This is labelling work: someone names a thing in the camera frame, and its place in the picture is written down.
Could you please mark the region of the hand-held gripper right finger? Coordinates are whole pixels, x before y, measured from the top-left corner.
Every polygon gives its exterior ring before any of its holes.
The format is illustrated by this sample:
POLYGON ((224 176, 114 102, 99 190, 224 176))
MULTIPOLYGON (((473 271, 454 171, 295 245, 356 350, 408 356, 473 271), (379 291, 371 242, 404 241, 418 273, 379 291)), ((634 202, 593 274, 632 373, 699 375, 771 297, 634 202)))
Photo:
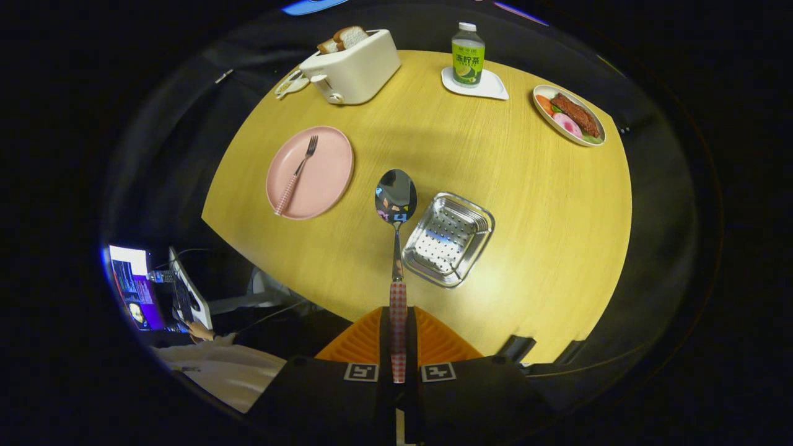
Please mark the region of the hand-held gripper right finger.
POLYGON ((406 442, 518 444, 558 413, 508 357, 482 356, 418 307, 406 322, 406 442))

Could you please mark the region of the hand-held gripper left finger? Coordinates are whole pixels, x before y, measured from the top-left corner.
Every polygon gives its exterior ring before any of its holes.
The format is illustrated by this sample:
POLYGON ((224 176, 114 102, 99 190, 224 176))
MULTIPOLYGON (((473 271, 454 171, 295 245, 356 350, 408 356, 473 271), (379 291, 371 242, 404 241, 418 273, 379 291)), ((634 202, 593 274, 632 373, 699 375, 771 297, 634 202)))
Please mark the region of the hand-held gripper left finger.
POLYGON ((247 421, 275 445, 393 445, 395 385, 387 307, 348 328, 343 341, 365 333, 372 361, 295 356, 247 411, 247 421))

